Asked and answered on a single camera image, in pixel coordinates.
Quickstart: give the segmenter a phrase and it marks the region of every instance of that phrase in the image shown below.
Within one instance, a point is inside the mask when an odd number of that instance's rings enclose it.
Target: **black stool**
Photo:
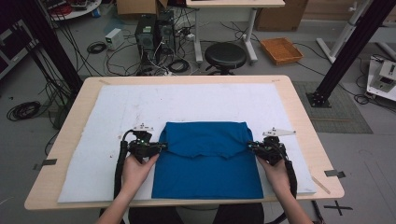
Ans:
[[[205,51],[205,59],[210,64],[206,71],[211,67],[218,70],[209,73],[210,76],[220,73],[221,75],[233,75],[230,71],[238,67],[242,67],[247,61],[245,51],[231,43],[218,43],[210,46]]]

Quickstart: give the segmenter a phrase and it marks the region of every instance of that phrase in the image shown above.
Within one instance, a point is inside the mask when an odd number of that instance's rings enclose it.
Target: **computer tower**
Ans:
[[[161,52],[156,35],[156,20],[155,14],[141,15],[134,32],[142,64],[157,64],[160,60]]]
[[[174,54],[176,52],[174,11],[162,11],[158,17],[157,24],[157,34],[163,42],[161,45],[162,53]]]

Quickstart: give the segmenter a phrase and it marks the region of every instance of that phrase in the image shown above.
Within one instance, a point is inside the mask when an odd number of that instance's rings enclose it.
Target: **brown plastic crate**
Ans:
[[[276,65],[295,63],[303,58],[303,54],[286,37],[262,40],[260,44]]]

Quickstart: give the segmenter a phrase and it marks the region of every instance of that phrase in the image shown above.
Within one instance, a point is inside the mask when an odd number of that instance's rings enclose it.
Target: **wooden table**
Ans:
[[[256,53],[250,42],[254,21],[256,20],[257,7],[283,7],[283,0],[222,0],[222,1],[191,1],[187,0],[188,7],[197,8],[195,11],[195,60],[202,63],[202,50],[200,43],[200,21],[248,21],[248,28],[243,35],[244,45],[250,63],[258,61]]]
[[[308,169],[316,183],[317,193],[298,195],[299,200],[334,199],[344,196],[344,190],[336,176],[327,177],[324,171],[332,170],[326,152],[320,143],[303,105],[286,76],[213,76],[213,77],[90,77],[85,80],[70,113],[64,122],[47,160],[56,164],[43,166],[25,202],[28,210],[107,207],[107,203],[57,203],[67,168],[81,133],[91,114],[101,87],[104,85],[166,85],[202,83],[274,83],[285,111],[297,134]],[[262,200],[149,200],[132,201],[131,206],[254,203],[276,201],[268,195]]]

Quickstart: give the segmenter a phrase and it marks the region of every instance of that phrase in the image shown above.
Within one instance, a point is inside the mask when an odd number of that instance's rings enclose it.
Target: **blue fabric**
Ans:
[[[167,122],[152,198],[261,199],[262,185],[245,122]]]

